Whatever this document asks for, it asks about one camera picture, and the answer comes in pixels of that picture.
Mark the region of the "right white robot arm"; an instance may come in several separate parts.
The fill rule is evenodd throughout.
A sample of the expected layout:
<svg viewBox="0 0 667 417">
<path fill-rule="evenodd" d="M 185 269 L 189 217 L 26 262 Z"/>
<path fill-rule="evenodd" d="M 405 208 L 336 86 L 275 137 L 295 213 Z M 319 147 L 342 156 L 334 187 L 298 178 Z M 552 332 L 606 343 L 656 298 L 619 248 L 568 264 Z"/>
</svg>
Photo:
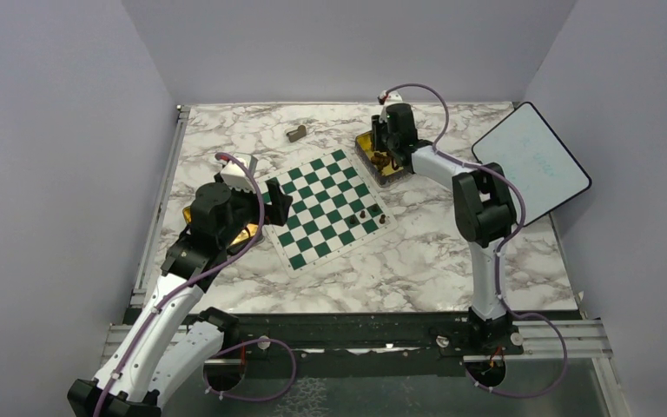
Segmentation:
<svg viewBox="0 0 667 417">
<path fill-rule="evenodd" d="M 384 105 L 372 117 L 372 140 L 373 149 L 386 153 L 394 167 L 424 176 L 451 192 L 455 224 L 469 243 L 472 257 L 473 295 L 466 341 L 477 353 L 490 352 L 511 332 L 512 325 L 502 292 L 505 269 L 500 256 L 517 210 L 511 191 L 501 180 L 501 166 L 459 162 L 419 139 L 413 109 L 407 103 Z"/>
</svg>

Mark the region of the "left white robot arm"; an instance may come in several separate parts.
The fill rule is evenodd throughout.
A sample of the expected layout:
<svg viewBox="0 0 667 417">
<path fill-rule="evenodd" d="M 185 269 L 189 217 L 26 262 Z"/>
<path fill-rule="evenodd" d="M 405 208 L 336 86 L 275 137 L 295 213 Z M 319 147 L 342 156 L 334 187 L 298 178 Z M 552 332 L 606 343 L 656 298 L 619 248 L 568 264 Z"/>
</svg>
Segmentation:
<svg viewBox="0 0 667 417">
<path fill-rule="evenodd" d="M 217 308 L 200 313 L 183 339 L 172 339 L 219 272 L 259 237 L 229 252 L 249 227 L 285 225 L 293 198 L 275 179 L 267 193 L 233 189 L 221 178 L 200 186 L 190 220 L 171 245 L 155 290 L 119 348 L 90 380 L 77 379 L 67 398 L 77 416 L 159 416 L 175 390 L 213 356 L 243 351 L 238 320 Z"/>
</svg>

